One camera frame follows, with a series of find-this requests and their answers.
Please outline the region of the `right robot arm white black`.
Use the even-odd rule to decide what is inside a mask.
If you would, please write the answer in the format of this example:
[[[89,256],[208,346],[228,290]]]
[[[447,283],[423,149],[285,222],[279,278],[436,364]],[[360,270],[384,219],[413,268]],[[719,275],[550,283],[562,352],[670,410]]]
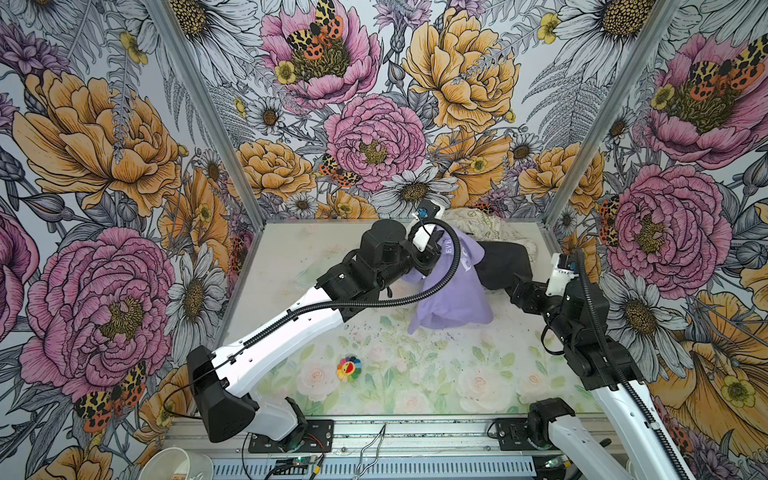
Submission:
[[[623,466],[561,398],[532,403],[528,441],[554,447],[587,479],[690,479],[693,474],[656,412],[645,378],[628,349],[607,335],[610,304],[589,279],[583,252],[556,254],[546,282],[511,278],[506,292],[523,312],[539,315],[560,341],[563,357],[592,394],[623,445]]]

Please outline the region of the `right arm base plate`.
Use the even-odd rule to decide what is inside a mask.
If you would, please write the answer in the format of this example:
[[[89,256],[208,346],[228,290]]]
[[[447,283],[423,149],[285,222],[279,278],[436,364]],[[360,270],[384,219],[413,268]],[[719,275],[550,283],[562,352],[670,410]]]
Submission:
[[[493,421],[490,436],[494,438],[501,451],[531,451],[538,446],[530,438],[528,421],[523,418],[499,418]]]

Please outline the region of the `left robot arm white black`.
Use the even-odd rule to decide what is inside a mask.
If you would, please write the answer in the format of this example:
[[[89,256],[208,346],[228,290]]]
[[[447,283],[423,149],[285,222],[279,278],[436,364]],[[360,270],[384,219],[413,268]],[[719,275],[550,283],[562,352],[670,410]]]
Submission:
[[[445,209],[424,200],[410,225],[376,221],[357,249],[320,276],[299,300],[250,334],[216,350],[200,346],[187,356],[189,389],[212,443],[247,432],[295,449],[308,422],[291,398],[271,401],[253,390],[281,361],[319,335],[343,325],[366,309],[418,303],[445,288],[461,263],[461,243],[444,221]],[[447,272],[427,290],[401,298],[381,293],[406,274],[431,273],[440,257],[440,240],[451,242]]]

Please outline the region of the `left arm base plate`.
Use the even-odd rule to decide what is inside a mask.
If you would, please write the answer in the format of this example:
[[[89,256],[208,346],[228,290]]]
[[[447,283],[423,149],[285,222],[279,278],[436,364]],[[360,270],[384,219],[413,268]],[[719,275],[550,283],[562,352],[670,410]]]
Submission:
[[[335,422],[330,419],[311,418],[301,439],[273,441],[263,435],[250,435],[247,452],[250,454],[329,453],[334,441]]]

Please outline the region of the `purple cloth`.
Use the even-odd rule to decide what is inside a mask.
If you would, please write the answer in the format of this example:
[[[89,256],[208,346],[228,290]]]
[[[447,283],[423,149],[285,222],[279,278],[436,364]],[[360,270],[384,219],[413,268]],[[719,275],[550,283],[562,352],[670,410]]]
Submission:
[[[485,251],[460,230],[456,235],[461,245],[458,269],[445,287],[417,303],[408,326],[409,334],[414,334],[419,328],[444,330],[470,324],[486,325],[494,318],[475,269],[484,258]]]

